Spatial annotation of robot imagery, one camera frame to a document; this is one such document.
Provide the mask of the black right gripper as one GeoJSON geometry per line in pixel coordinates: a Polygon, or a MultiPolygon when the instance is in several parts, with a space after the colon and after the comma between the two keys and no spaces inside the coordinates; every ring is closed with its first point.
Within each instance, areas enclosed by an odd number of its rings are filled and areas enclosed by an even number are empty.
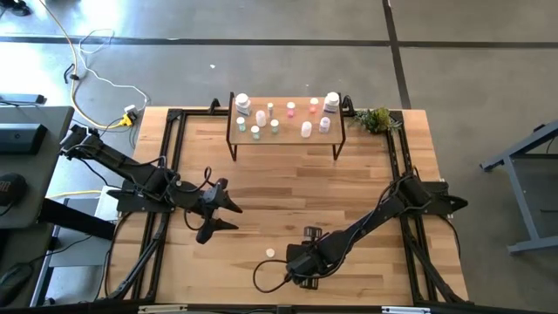
{"type": "Polygon", "coordinates": [[[322,235],[320,228],[307,226],[303,230],[304,240],[286,248],[287,278],[302,289],[318,289],[316,273],[324,264],[317,254],[317,244],[322,235]]]}

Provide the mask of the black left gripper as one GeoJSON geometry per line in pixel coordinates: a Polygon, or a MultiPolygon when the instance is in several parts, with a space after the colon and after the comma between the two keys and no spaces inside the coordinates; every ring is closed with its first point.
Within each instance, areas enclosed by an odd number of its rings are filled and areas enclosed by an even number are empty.
{"type": "Polygon", "coordinates": [[[225,208],[235,213],[242,213],[242,209],[230,198],[228,191],[224,189],[228,185],[228,180],[220,178],[215,185],[204,192],[201,198],[201,211],[204,222],[197,231],[196,241],[205,244],[215,231],[235,230],[239,227],[222,219],[214,219],[214,212],[219,208],[225,208]]]}

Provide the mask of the white bottle blue label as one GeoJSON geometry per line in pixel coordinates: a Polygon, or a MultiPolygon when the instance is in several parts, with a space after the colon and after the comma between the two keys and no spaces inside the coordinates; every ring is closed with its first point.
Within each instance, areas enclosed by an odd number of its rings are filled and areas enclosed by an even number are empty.
{"type": "Polygon", "coordinates": [[[239,93],[235,96],[235,109],[243,116],[251,114],[251,100],[246,93],[239,93]]]}

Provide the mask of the wooden shelf black metal legs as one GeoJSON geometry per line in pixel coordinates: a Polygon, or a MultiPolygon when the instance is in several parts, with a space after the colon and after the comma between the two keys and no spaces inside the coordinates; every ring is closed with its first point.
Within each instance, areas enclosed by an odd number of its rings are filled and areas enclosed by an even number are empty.
{"type": "Polygon", "coordinates": [[[344,113],[341,107],[337,113],[325,113],[323,111],[323,102],[325,97],[319,97],[319,104],[315,113],[309,110],[311,98],[316,97],[250,97],[251,114],[243,116],[235,109],[235,96],[231,93],[229,96],[228,107],[228,125],[226,142],[231,157],[237,157],[237,148],[246,145],[287,145],[287,146],[330,146],[333,149],[333,158],[337,159],[346,141],[344,113]],[[274,104],[273,119],[279,121],[279,132],[273,134],[271,132],[270,119],[268,116],[267,104],[274,104]],[[295,115],[293,118],[287,117],[287,103],[294,102],[296,104],[295,115]],[[267,116],[267,125],[260,127],[261,138],[254,140],[250,128],[256,126],[255,113],[263,110],[267,116]],[[236,124],[236,119],[243,117],[246,120],[247,130],[241,133],[236,124]],[[328,133],[319,132],[319,122],[322,117],[330,118],[330,130],[328,133]],[[309,138],[301,136],[301,125],[304,121],[312,123],[312,132],[309,138]]]}

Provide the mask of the white panel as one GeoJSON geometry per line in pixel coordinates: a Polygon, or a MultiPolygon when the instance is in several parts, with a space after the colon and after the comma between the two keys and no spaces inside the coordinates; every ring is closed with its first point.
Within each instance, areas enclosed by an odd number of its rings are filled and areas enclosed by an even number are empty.
{"type": "Polygon", "coordinates": [[[108,194],[113,190],[116,190],[116,188],[104,186],[101,189],[99,201],[94,214],[101,220],[116,222],[119,219],[119,211],[117,210],[119,201],[108,194]]]}

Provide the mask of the white bottle dark label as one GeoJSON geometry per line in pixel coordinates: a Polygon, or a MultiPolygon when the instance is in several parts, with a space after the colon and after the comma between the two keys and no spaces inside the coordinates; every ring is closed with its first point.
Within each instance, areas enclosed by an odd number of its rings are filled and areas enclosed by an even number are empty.
{"type": "Polygon", "coordinates": [[[328,92],[323,102],[325,113],[337,113],[340,106],[340,97],[337,92],[328,92]]]}

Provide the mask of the small green potted plant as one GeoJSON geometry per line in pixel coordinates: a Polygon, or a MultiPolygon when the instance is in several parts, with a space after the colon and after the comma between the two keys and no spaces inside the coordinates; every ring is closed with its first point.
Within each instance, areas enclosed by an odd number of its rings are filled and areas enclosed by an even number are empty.
{"type": "Polygon", "coordinates": [[[355,111],[353,120],[369,133],[385,133],[401,127],[402,123],[391,116],[385,107],[355,111]]]}

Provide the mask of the black desk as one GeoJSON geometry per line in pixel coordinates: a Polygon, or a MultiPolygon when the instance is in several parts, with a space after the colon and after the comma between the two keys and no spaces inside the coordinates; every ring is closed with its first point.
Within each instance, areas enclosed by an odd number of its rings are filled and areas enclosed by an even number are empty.
{"type": "Polygon", "coordinates": [[[0,106],[0,124],[41,124],[46,128],[36,154],[0,154],[0,175],[20,174],[28,186],[24,198],[0,216],[0,229],[24,229],[37,222],[48,222],[98,238],[113,239],[112,223],[46,197],[58,162],[59,143],[66,136],[73,114],[70,106],[0,106]]]}

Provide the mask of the black round cap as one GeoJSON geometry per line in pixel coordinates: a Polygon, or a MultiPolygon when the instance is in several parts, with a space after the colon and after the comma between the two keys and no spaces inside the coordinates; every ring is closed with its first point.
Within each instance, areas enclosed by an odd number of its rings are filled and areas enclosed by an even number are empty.
{"type": "Polygon", "coordinates": [[[21,174],[0,175],[0,206],[19,202],[27,192],[27,182],[21,174]]]}

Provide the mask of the black box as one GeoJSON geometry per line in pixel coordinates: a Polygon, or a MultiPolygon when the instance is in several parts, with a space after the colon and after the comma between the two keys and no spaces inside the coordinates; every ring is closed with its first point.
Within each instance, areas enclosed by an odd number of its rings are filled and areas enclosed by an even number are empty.
{"type": "Polygon", "coordinates": [[[0,154],[38,153],[47,128],[37,123],[0,123],[0,154]]]}

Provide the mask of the black computer mouse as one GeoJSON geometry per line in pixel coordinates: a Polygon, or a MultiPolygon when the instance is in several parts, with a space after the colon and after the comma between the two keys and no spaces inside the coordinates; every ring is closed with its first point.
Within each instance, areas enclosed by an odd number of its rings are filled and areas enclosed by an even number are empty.
{"type": "Polygon", "coordinates": [[[0,276],[0,307],[11,304],[28,283],[33,268],[28,263],[17,263],[0,276]]]}

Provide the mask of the black flat device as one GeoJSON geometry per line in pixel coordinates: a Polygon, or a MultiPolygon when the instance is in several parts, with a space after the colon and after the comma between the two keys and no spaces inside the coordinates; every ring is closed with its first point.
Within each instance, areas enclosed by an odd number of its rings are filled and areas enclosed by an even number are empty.
{"type": "Polygon", "coordinates": [[[0,93],[0,104],[13,106],[42,106],[46,97],[41,94],[0,93]]]}

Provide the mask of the black object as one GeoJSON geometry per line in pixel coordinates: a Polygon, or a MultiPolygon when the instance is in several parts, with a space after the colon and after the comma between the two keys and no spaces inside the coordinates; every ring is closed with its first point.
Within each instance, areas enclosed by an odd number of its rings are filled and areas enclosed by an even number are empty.
{"type": "Polygon", "coordinates": [[[26,17],[31,14],[31,9],[24,0],[0,0],[0,8],[10,11],[17,17],[26,17]]]}

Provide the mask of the silver bracket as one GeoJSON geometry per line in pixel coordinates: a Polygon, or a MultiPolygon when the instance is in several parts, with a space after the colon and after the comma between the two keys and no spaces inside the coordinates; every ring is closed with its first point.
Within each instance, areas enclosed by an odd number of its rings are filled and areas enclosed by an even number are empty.
{"type": "Polygon", "coordinates": [[[432,314],[430,308],[411,306],[382,306],[382,314],[432,314]]]}
{"type": "Polygon", "coordinates": [[[151,304],[138,308],[138,314],[182,313],[185,311],[187,311],[187,306],[182,304],[151,304]]]}

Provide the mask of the grey metal table frame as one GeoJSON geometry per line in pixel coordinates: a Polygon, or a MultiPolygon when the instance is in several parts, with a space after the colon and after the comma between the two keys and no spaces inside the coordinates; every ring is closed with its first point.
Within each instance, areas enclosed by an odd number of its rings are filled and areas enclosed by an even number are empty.
{"type": "Polygon", "coordinates": [[[558,145],[558,119],[480,163],[485,172],[505,168],[527,229],[526,241],[507,247],[511,255],[558,248],[558,153],[534,151],[552,141],[558,145]]]}

